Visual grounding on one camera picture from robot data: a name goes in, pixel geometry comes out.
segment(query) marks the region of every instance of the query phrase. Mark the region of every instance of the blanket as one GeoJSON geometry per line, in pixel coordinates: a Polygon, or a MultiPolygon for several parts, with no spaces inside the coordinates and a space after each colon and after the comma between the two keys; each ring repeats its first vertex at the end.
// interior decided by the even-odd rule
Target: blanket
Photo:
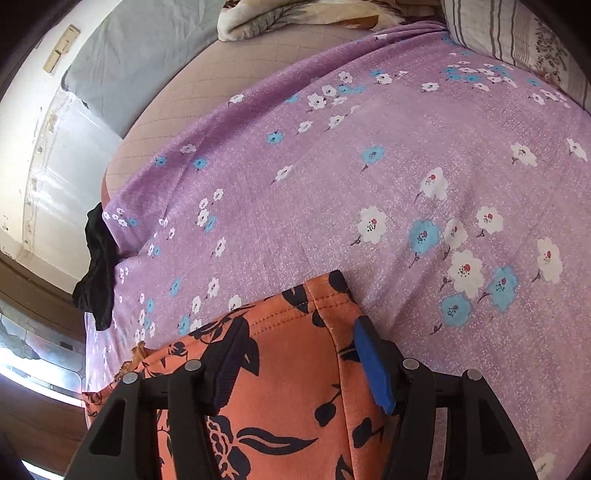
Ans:
{"type": "Polygon", "coordinates": [[[591,440],[590,148],[584,110],[434,22],[303,60],[105,207],[126,258],[111,327],[89,322],[89,388],[141,340],[338,269],[403,352],[481,370],[540,478],[563,480],[591,440]]]}
{"type": "Polygon", "coordinates": [[[221,41],[244,40],[288,24],[379,31],[407,18],[432,17],[440,0],[228,0],[217,21],[221,41]]]}

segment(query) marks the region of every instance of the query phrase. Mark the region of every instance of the pillow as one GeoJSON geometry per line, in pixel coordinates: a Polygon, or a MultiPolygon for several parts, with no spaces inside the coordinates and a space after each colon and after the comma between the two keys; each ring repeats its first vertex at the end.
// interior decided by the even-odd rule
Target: pillow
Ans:
{"type": "Polygon", "coordinates": [[[529,70],[591,112],[589,82],[552,30],[518,0],[442,0],[450,38],[529,70]]]}

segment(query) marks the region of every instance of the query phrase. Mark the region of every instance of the beige mattress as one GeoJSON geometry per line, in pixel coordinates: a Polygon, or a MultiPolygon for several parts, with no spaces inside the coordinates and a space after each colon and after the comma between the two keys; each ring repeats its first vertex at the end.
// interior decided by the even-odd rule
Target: beige mattress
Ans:
{"type": "Polygon", "coordinates": [[[284,67],[366,34],[334,25],[289,25],[250,40],[215,42],[158,94],[131,128],[105,173],[103,205],[188,124],[284,67]]]}

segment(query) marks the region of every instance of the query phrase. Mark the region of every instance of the wooden floor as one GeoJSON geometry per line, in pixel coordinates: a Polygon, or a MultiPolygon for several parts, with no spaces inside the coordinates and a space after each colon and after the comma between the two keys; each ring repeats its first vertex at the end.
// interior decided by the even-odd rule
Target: wooden floor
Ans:
{"type": "Polygon", "coordinates": [[[0,430],[17,455],[63,475],[86,433],[84,410],[0,375],[0,430]]]}

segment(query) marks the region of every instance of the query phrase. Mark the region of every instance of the orange floral fabric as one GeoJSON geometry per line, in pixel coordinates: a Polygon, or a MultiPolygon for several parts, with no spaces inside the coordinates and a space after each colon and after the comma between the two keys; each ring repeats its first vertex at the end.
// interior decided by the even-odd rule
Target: orange floral fabric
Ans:
{"type": "MultiPolygon", "coordinates": [[[[250,327],[228,405],[207,426],[225,480],[381,476],[390,445],[353,343],[362,316],[339,271],[234,310],[155,351],[136,371],[169,374],[223,339],[233,319],[250,327]]],[[[85,394],[92,421],[116,387],[85,394]]],[[[167,411],[158,412],[163,480],[176,480],[167,411]]]]}

